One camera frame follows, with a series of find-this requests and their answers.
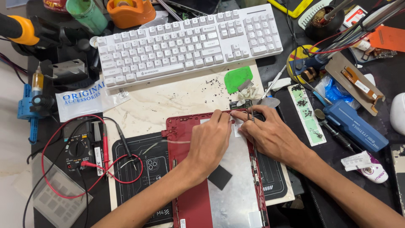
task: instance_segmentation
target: black desk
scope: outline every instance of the black desk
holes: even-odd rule
[[[300,0],[290,0],[291,8],[294,8]],[[311,3],[313,6],[317,3],[317,0]],[[372,6],[377,2],[377,0],[354,0],[353,3],[360,4],[365,10],[370,10]],[[288,55],[294,49],[294,45],[292,42],[291,34],[288,30],[286,14],[278,10],[277,8],[273,7],[274,16],[277,22],[277,28],[279,30],[281,41],[283,42],[284,51],[277,56],[271,56],[267,58],[257,59],[256,63],[258,65],[260,77],[263,83],[263,86],[267,87],[267,82],[273,80],[276,74],[280,71],[280,69],[286,64],[286,60]],[[81,25],[74,19],[72,19],[69,15],[61,15],[58,13],[53,13],[44,9],[42,1],[29,1],[27,5],[27,16],[31,15],[38,15],[46,20],[59,22],[62,26],[69,26],[73,28],[79,28]],[[387,21],[384,23],[386,26],[391,26],[395,28],[405,28],[405,24],[402,23],[405,19],[405,14],[396,16],[395,18]],[[171,16],[169,16],[169,21],[174,21]],[[302,33],[303,30],[298,26],[298,20],[293,19],[295,31],[296,33]],[[304,37],[298,39],[299,44],[314,44],[315,42],[311,41],[310,39]],[[343,53],[347,56],[349,60],[351,60],[351,56],[348,53]],[[396,77],[396,74],[401,72],[403,66],[403,62],[405,59],[404,53],[399,53],[392,59],[385,59],[385,60],[377,60],[370,63],[363,64],[364,68],[361,69],[363,73],[372,73],[375,77],[375,81],[377,87],[385,94],[386,96],[386,104],[388,110],[391,107],[392,99],[395,95],[404,92],[405,89],[403,85],[405,83],[405,78],[400,77],[399,75]],[[28,75],[32,75],[38,66],[38,61],[33,58],[28,58]],[[44,74],[51,75],[49,70],[43,69]],[[284,72],[281,78],[288,77],[287,73]],[[54,88],[50,84],[49,80],[45,80],[44,84],[44,91],[47,93],[55,92]],[[363,116],[367,121],[371,116],[366,111],[360,111],[360,115]],[[396,133],[389,124],[389,118],[385,117],[384,119],[386,123],[386,128],[388,134],[386,137],[389,139],[390,144],[400,143],[405,141],[405,137]],[[57,129],[56,123],[51,119],[42,119],[39,121],[38,127],[38,142],[36,145],[32,146],[32,151],[36,151],[38,148],[43,147],[47,140],[51,137],[53,132]],[[56,153],[60,151],[63,147],[63,142],[55,143],[54,145],[50,146],[49,150],[46,152],[46,156],[53,161],[56,157]],[[385,148],[378,153],[376,156],[377,159],[383,164],[385,169],[387,170],[388,174],[392,173],[390,160],[386,160],[386,154],[389,154],[389,148]],[[62,162],[57,162],[57,166],[62,167]],[[313,186],[309,183],[305,178],[302,178],[300,175],[294,175],[289,172],[289,176],[291,181],[293,182],[293,190],[295,194],[302,194],[304,193],[303,188],[301,187],[300,180],[303,182],[304,189],[308,193],[308,191],[314,192],[314,194],[318,194],[317,196],[317,205],[319,206],[319,214],[321,215],[324,225],[327,227],[351,227],[353,225],[352,222],[342,223],[345,217],[342,216],[335,216],[336,214],[340,215],[342,213],[341,209],[337,206],[337,204],[324,193],[322,193],[321,189],[316,189],[316,186]],[[86,179],[86,183],[88,186],[94,183],[97,177],[94,175],[93,172],[91,173],[84,173],[84,177]],[[81,179],[75,175],[71,175],[71,178],[76,181],[78,184],[81,185]],[[359,176],[360,182],[365,182],[364,178]],[[386,203],[388,206],[398,209],[398,199],[395,196],[392,183],[388,183],[389,187],[384,188],[376,187],[373,183],[367,183],[363,185],[364,189],[381,201]],[[91,225],[95,224],[98,220],[108,214],[111,210],[110,206],[110,197],[109,197],[109,185],[106,181],[101,181],[98,183],[93,190],[90,191],[90,194],[94,197],[92,202],[89,205],[89,221],[87,226],[90,227]],[[83,227],[85,220],[85,213],[83,213],[72,228]],[[45,227],[53,227],[51,223],[44,218],[37,210],[34,209],[34,222],[35,227],[45,228]]]

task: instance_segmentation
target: orange tape dispenser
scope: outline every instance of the orange tape dispenser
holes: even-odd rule
[[[155,19],[156,11],[149,0],[132,0],[133,6],[128,3],[115,7],[117,2],[117,0],[109,0],[107,11],[115,26],[119,28],[129,28]]]

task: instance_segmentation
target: white keyboard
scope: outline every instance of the white keyboard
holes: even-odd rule
[[[283,51],[271,4],[98,37],[108,89]]]

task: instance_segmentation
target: multimeter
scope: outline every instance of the multimeter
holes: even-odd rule
[[[80,117],[71,121],[63,128],[64,140],[68,141],[73,130],[81,123],[87,121],[88,117]],[[95,163],[94,151],[89,139],[89,132],[92,130],[91,123],[88,121],[82,124],[70,138],[65,148],[65,163],[67,171],[74,171],[76,168],[85,169],[80,166],[82,161]]]

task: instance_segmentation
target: green jar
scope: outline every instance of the green jar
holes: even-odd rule
[[[94,35],[100,35],[107,27],[107,19],[93,0],[68,0],[66,10]]]

